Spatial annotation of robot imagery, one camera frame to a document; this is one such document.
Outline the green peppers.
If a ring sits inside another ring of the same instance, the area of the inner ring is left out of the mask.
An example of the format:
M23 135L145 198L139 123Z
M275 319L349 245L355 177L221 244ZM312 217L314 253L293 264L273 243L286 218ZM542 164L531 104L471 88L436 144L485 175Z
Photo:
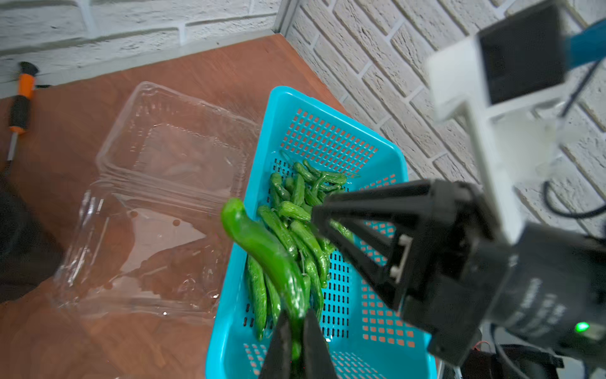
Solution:
M331 281L331 256L336 248L312 231L311 212L329 195L342 193L348 177L320 170L307 159L291 167L282 165L276 161L268 175L268 199L258 206L257 216L297 263L309 308L322 319L327 298L324 289Z

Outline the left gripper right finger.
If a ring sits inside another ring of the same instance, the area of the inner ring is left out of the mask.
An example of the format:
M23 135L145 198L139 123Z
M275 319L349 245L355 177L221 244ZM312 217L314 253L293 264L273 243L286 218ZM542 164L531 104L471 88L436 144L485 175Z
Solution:
M303 324L301 369L302 378L338 378L328 345L313 310L308 310Z

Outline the teal plastic basket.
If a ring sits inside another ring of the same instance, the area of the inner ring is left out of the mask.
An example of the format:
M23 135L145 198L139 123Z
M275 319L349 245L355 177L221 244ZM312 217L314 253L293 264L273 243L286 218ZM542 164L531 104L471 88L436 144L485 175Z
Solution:
M244 204L250 217L269 204L269 178L295 174L296 162L340 171L346 190L408 181L401 150L380 134L286 86L271 91ZM269 339L256 337L246 285L246 253L232 249L206 359L209 378L255 378ZM434 378L429 336L399 319L341 254L331 255L320 328L341 378Z

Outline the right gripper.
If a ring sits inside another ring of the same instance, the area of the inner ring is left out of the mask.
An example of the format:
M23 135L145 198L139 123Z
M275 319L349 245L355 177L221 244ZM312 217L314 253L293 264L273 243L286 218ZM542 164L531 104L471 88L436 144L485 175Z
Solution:
M469 184L423 180L402 192L402 228L314 227L388 308L402 303L403 320L431 335L434 355L460 363L476 328L489 323L534 346L605 365L602 238L526 223L511 245L490 228L484 200Z

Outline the clear clamshell container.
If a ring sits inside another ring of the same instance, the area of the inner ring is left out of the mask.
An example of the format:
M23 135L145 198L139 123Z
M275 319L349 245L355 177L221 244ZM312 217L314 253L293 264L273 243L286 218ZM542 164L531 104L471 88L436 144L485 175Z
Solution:
M140 83L97 154L56 303L84 317L213 318L232 249L219 213L244 196L259 133L222 107Z

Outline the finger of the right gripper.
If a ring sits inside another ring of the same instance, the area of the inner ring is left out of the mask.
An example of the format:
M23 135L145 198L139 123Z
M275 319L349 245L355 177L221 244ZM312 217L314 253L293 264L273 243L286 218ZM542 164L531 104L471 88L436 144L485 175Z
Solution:
M312 224L340 251L394 251L401 236L416 237L432 205L432 180L329 195L312 208Z

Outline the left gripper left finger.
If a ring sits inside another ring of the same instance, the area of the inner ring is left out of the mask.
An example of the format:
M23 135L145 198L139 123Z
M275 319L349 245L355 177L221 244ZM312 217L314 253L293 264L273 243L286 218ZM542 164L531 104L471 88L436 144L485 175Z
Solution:
M290 319L282 311L271 338L271 344L259 374L259 379L289 379L293 373L292 365L293 336Z

